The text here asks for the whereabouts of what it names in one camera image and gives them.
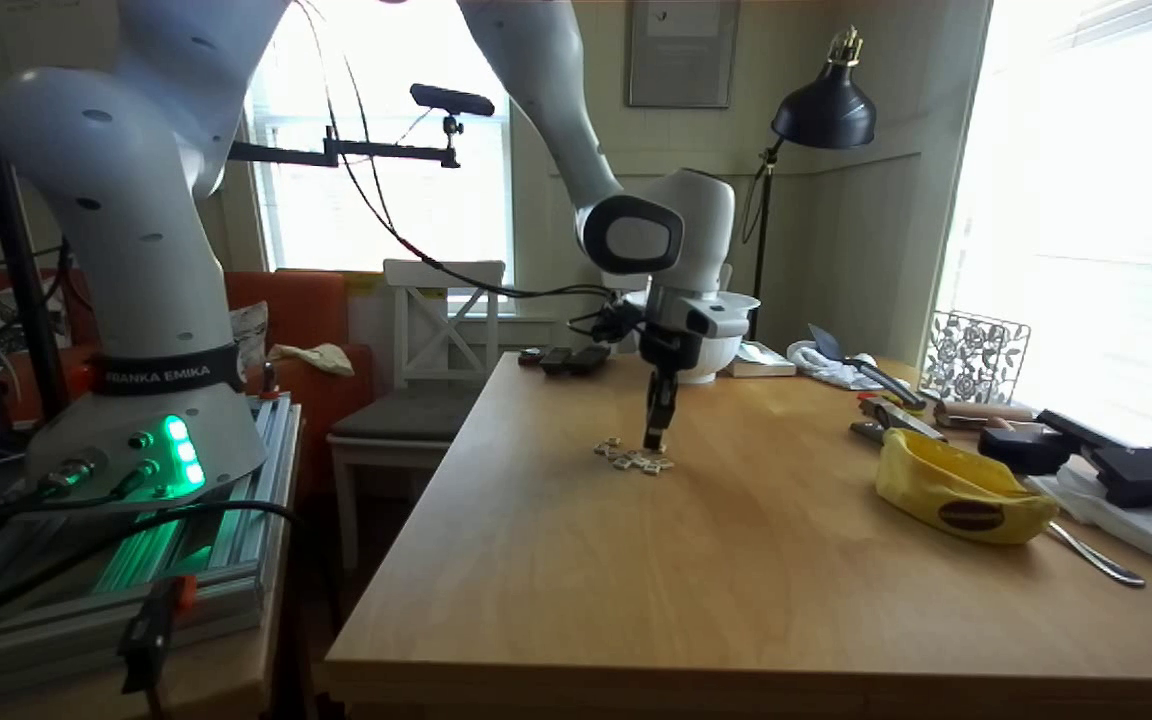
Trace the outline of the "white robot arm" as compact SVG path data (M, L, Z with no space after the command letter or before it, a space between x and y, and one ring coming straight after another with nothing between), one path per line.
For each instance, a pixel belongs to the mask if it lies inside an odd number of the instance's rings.
M587 120L570 0L454 2L546 144L582 255L647 284L643 440L661 443L678 373L720 330L735 191L692 167L639 191L617 178ZM111 68L32 68L0 89L0 148L71 238L97 310L97 387L27 443L35 476L97 500L185 500L265 465L194 202L222 178L246 78L282 12L286 0L118 0Z

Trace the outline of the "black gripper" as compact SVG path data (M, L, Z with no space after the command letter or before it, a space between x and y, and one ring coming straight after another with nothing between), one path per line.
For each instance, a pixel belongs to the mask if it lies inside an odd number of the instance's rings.
M653 317L647 309L619 298L591 317L596 338L639 337L639 355L653 364L647 379L647 429L643 448L662 450L662 432L677 410L677 379L699 358L699 338L715 330L715 317L683 298L677 317Z

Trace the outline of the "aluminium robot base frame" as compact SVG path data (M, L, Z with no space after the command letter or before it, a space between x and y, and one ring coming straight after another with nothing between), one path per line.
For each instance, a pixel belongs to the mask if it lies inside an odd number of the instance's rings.
M265 465L192 503L137 514L32 514L0 528L0 698L87 673L129 674L125 636L166 578L188 593L166 660L192 644L251 636L277 597L304 410L257 409Z

